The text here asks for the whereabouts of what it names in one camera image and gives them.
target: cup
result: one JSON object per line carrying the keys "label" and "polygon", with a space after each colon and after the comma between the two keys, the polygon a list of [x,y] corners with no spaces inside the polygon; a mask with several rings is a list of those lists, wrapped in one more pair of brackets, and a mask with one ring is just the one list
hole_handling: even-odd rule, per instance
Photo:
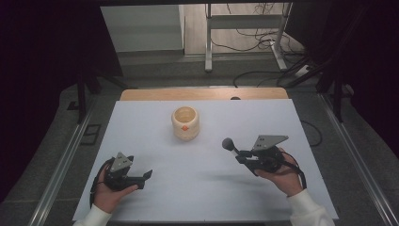
{"label": "cup", "polygon": [[200,115],[191,106],[177,108],[172,114],[173,133],[182,140],[191,140],[200,132]]}

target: white sleeve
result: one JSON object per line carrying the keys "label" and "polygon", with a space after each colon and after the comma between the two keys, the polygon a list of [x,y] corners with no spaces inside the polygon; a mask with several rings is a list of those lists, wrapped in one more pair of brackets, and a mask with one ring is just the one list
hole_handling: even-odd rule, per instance
{"label": "white sleeve", "polygon": [[88,215],[82,220],[77,220],[73,226],[105,226],[111,216],[93,204]]}
{"label": "white sleeve", "polygon": [[326,208],[316,204],[307,189],[287,198],[293,208],[291,223],[294,226],[333,226],[334,221]]}

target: white table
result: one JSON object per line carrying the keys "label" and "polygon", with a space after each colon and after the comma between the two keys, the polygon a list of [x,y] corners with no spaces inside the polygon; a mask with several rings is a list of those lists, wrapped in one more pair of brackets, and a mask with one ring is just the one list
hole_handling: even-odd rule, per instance
{"label": "white table", "polygon": [[[172,133],[174,109],[190,105],[200,116],[199,135],[188,142]],[[128,173],[153,170],[143,190],[126,197],[112,220],[130,222],[264,222],[287,220],[291,209],[271,182],[255,177],[221,147],[231,137],[250,150],[258,135],[287,135],[279,146],[305,172],[316,202],[338,218],[291,100],[117,102],[74,220],[89,211],[93,178],[118,152],[134,155]]]}

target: black cable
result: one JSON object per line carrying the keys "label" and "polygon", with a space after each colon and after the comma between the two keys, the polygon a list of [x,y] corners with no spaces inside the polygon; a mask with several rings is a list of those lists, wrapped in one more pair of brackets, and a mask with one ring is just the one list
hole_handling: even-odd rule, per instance
{"label": "black cable", "polygon": [[317,132],[317,134],[319,135],[319,141],[317,141],[315,144],[310,144],[310,145],[311,145],[311,147],[319,146],[323,142],[323,134],[322,134],[322,132],[315,125],[313,125],[312,123],[310,123],[308,121],[301,120],[300,122],[308,124],[310,127],[312,127]]}
{"label": "black cable", "polygon": [[258,85],[256,85],[256,88],[258,88],[263,82],[265,82],[265,81],[270,81],[270,80],[274,80],[274,79],[279,79],[279,77],[265,78],[264,80],[262,80],[261,82],[259,82]]}
{"label": "black cable", "polygon": [[277,83],[276,83],[276,87],[281,87],[283,88],[283,86],[280,84],[281,80],[283,78],[286,78],[288,76],[291,76],[293,72],[297,72],[297,70],[300,69],[300,67],[303,67],[303,65],[305,65],[308,61],[309,61],[309,57],[308,56],[304,56],[301,59],[299,59],[297,61],[296,64],[294,64],[293,66],[291,66],[290,69],[288,69],[287,71],[284,72],[284,74],[278,79]]}
{"label": "black cable", "polygon": [[240,73],[240,74],[238,74],[237,76],[234,77],[234,79],[232,80],[232,84],[233,84],[236,88],[238,88],[237,85],[235,84],[235,81],[236,81],[238,78],[240,78],[240,77],[242,77],[242,76],[244,76],[244,75],[246,75],[246,74],[250,74],[250,73],[280,73],[280,72],[254,71],[254,72]]}
{"label": "black cable", "polygon": [[241,49],[241,50],[240,50],[240,49],[232,48],[232,47],[227,46],[227,45],[217,44],[217,43],[215,43],[215,42],[212,40],[212,38],[211,38],[211,42],[212,42],[212,44],[214,44],[215,46],[224,47],[224,48],[232,49],[232,50],[234,50],[234,51],[239,51],[239,52],[247,52],[247,51],[253,50],[253,49],[255,49],[256,47],[258,47],[261,43],[266,42],[266,41],[269,41],[269,40],[262,40],[262,41],[260,41],[258,44],[256,44],[254,47],[251,47],[251,48],[249,48],[249,49],[244,49],[244,50]]}
{"label": "black cable", "polygon": [[294,159],[294,161],[295,161],[295,165],[292,164],[292,163],[289,163],[289,162],[287,162],[287,161],[282,161],[282,162],[279,161],[279,163],[281,163],[282,165],[287,166],[287,167],[291,168],[292,170],[294,170],[294,171],[299,175],[299,177],[300,177],[300,181],[301,181],[301,183],[302,183],[302,188],[303,188],[303,189],[306,189],[308,186],[307,186],[307,184],[306,184],[305,173],[300,169],[299,164],[296,162],[296,159],[295,159],[292,155],[290,155],[290,154],[288,154],[288,153],[285,153],[285,152],[281,152],[281,153],[287,154],[287,155],[289,155],[290,157],[292,157],[292,158]]}

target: wooden table edge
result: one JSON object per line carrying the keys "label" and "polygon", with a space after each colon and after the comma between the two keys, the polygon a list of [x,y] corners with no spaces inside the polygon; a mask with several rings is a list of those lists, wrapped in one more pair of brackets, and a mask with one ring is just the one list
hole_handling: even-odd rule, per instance
{"label": "wooden table edge", "polygon": [[283,88],[173,88],[173,89],[127,89],[121,101],[198,101],[198,100],[288,99]]}

